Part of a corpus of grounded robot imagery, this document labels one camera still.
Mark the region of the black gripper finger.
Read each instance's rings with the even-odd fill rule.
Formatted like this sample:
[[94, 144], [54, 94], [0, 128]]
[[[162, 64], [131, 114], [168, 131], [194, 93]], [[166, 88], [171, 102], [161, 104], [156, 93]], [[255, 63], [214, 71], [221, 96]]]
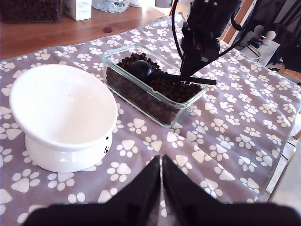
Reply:
[[200, 69], [204, 68], [208, 64], [210, 64], [212, 61], [209, 59], [208, 61], [200, 61], [198, 64], [190, 64], [188, 66], [188, 72], [187, 72], [187, 78], [190, 78], [193, 76], [196, 72], [198, 72]]
[[189, 58], [190, 45], [187, 42], [187, 40], [181, 40], [181, 47], [183, 50], [183, 57], [184, 57], [181, 66], [181, 76], [186, 78], [188, 77], [190, 72], [190, 58]]
[[216, 226], [211, 207], [219, 202], [163, 156], [163, 186], [182, 226]]
[[105, 204], [104, 226], [144, 226], [161, 190], [160, 156]]

